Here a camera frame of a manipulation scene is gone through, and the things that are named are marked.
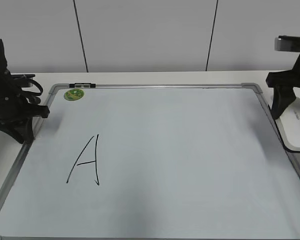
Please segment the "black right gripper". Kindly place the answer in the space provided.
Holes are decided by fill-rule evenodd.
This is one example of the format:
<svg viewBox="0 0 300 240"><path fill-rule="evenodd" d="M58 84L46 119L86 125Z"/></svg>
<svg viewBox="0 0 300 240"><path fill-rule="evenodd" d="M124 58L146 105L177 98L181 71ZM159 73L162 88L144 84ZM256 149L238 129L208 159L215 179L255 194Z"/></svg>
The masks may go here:
<svg viewBox="0 0 300 240"><path fill-rule="evenodd" d="M300 88L300 54L292 69L269 72L265 81L269 88L273 88L271 115L277 120L297 98L294 87Z"/></svg>

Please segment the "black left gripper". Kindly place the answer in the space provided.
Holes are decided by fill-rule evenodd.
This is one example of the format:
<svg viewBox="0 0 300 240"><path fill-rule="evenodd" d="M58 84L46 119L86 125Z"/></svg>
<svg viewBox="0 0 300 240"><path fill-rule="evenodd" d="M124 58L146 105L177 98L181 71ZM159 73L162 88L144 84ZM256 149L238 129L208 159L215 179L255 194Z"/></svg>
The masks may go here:
<svg viewBox="0 0 300 240"><path fill-rule="evenodd" d="M0 131L19 144L30 144L34 140L33 119L48 118L47 105L30 104L22 88L30 87L29 74L0 73Z"/></svg>

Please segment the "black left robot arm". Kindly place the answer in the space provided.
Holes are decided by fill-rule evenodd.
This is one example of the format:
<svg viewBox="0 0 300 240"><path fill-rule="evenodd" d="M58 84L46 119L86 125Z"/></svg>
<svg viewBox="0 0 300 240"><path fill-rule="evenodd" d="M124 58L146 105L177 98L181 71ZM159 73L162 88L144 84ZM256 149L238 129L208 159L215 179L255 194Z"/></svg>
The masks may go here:
<svg viewBox="0 0 300 240"><path fill-rule="evenodd" d="M40 105L43 88L34 77L11 74L0 39L0 131L20 144L33 142L33 118L46 119L50 114L48 106Z"/></svg>

